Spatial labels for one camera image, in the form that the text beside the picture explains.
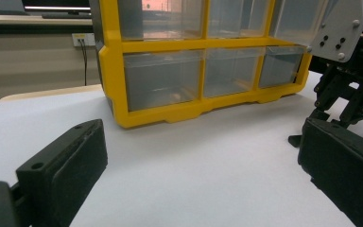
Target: power outlet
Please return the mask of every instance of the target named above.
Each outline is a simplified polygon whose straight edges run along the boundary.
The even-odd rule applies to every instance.
[[[84,41],[86,46],[95,45],[94,33],[73,33],[73,46],[81,46],[79,41]]]

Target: power cord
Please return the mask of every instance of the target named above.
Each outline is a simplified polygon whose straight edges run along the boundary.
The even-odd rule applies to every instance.
[[[87,49],[84,40],[78,39],[81,46],[82,56],[84,58],[84,86],[87,86]]]

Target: yellow storage bin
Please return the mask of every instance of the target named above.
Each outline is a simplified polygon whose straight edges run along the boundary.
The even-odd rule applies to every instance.
[[[303,47],[268,36],[275,0],[241,1],[250,5],[251,15],[241,12],[235,31],[239,38],[223,35],[223,24],[214,33],[220,35],[210,38],[214,25],[210,18],[228,13],[219,12],[216,6],[212,10],[217,15],[211,16],[211,4],[219,4],[218,0],[149,2],[149,8],[146,0],[90,3],[103,89],[122,127],[187,120],[216,108],[277,100],[303,88],[311,56]],[[125,21],[125,10],[140,15],[134,18],[137,21]],[[147,19],[156,13],[161,16],[158,21]],[[168,26],[164,26],[164,15],[172,18]],[[159,33],[152,32],[154,27]],[[280,69],[280,64],[268,63],[284,52],[275,54],[269,49],[284,46],[299,48],[292,62],[299,67],[287,64]],[[291,70],[288,79],[272,83],[272,73],[286,68]]]

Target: robotic claw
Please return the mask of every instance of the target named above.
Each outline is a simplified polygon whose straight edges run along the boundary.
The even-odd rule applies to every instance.
[[[347,62],[324,60],[328,68],[315,87],[316,109],[302,135],[288,138],[311,182],[356,225],[363,226],[363,138],[347,128],[363,120],[363,37]],[[357,83],[355,89],[350,84]],[[339,120],[327,122],[338,98],[348,100]]]

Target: mounting hole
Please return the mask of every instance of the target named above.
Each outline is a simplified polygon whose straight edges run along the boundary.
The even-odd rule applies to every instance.
[[[43,163],[36,163],[33,166],[31,166],[32,169],[39,169],[43,166]]]

